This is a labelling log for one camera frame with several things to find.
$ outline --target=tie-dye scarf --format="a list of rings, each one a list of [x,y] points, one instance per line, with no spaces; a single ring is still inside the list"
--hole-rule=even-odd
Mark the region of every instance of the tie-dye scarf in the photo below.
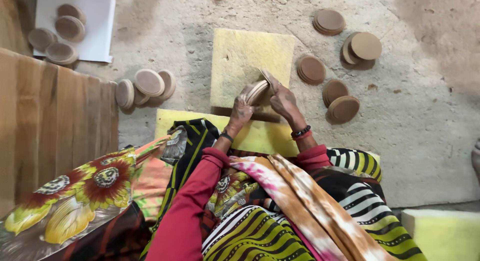
[[[231,157],[265,189],[324,260],[395,260],[309,174],[282,156]]]

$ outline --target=dusty floor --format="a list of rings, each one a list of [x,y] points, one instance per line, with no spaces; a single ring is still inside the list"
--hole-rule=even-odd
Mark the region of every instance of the dusty floor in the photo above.
[[[340,35],[314,30],[321,8],[343,14]],[[293,66],[290,86],[315,139],[379,154],[390,206],[480,198],[470,164],[480,137],[480,0],[117,0],[115,15],[114,62],[81,62],[77,71],[119,81],[133,80],[140,68],[166,68],[178,79],[165,103],[121,113],[120,146],[153,139],[158,107],[210,112],[214,28],[291,34],[294,62],[319,57],[327,80],[343,80],[362,104],[350,123],[329,125],[322,85],[303,83]],[[372,69],[339,60],[354,31],[381,39],[384,51]]]

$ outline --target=beaded bracelet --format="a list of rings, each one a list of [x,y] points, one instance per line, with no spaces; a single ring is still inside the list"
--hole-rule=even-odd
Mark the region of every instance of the beaded bracelet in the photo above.
[[[301,136],[301,135],[304,135],[306,132],[310,131],[310,128],[311,128],[310,125],[307,125],[307,127],[306,127],[305,129],[301,130],[301,131],[292,132],[292,133],[291,133],[291,136],[292,136],[293,138],[297,138],[297,137],[299,137],[299,136]]]

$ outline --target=yellow foam pad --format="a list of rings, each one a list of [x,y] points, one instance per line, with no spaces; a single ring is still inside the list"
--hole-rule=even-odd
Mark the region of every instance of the yellow foam pad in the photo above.
[[[155,138],[166,135],[174,121],[206,118],[222,131],[230,120],[229,117],[224,116],[166,109],[157,109],[156,115]],[[290,126],[287,124],[251,120],[237,135],[232,148],[263,154],[279,153],[284,157],[294,157],[298,154],[298,148],[290,133]]]
[[[288,88],[295,37],[277,33],[215,29],[210,104],[232,108],[243,87],[261,79],[266,68]],[[268,94],[259,113],[277,115]]]
[[[403,210],[402,225],[427,260],[480,260],[480,213]]]

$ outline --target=round wooden coaster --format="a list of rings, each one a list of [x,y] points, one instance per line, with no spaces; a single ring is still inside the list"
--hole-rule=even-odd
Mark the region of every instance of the round wooden coaster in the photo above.
[[[350,34],[350,36],[345,39],[345,42],[343,42],[342,55],[343,55],[344,60],[347,63],[357,64],[357,63],[363,61],[361,58],[352,54],[352,52],[350,50],[351,49],[350,48],[350,43],[351,43],[353,37],[355,37],[359,33],[360,32],[357,31],[357,32],[354,32],[354,33]]]
[[[321,60],[314,56],[305,56],[299,61],[299,67],[302,74],[312,80],[315,84],[320,84],[325,79],[325,66]]]
[[[378,38],[368,32],[361,32],[352,38],[351,47],[355,55],[362,59],[378,59],[382,53]]]
[[[134,101],[133,101],[133,103],[134,103],[135,105],[143,105],[143,104],[145,104],[145,103],[150,99],[149,96],[141,93],[141,92],[137,89],[137,87],[134,86],[134,89],[133,89],[133,90],[134,90],[134,97],[133,97]]]
[[[165,90],[162,77],[150,69],[141,69],[136,72],[135,86],[141,93],[150,97],[157,97]]]
[[[175,88],[177,87],[177,80],[175,79],[175,76],[172,74],[172,72],[168,70],[160,70],[158,74],[165,83],[165,90],[159,96],[159,98],[162,101],[165,101],[172,96],[173,92],[175,92]]]
[[[325,84],[323,89],[324,102],[327,104],[328,107],[337,98],[340,98],[342,96],[348,96],[348,91],[348,88],[342,81],[338,79],[330,80],[327,82],[327,84]]]
[[[78,60],[77,50],[67,43],[52,43],[45,49],[45,56],[58,65],[67,65]]]
[[[336,31],[345,24],[343,16],[334,10],[320,10],[315,15],[317,24],[330,31]]]
[[[57,8],[57,16],[72,16],[80,20],[83,24],[87,22],[87,17],[83,13],[83,11],[76,6],[75,4],[62,4]]]
[[[44,52],[51,43],[56,43],[57,40],[57,36],[45,28],[37,28],[28,33],[28,42],[40,52]]]
[[[85,37],[84,24],[71,16],[58,17],[55,21],[55,30],[60,37],[70,42],[81,42]]]
[[[120,81],[115,90],[115,98],[117,99],[117,104],[124,109],[129,109],[135,99],[135,90],[133,84],[130,80],[124,79]]]
[[[342,96],[335,99],[328,107],[328,116],[335,123],[346,123],[357,115],[360,101],[352,96]]]

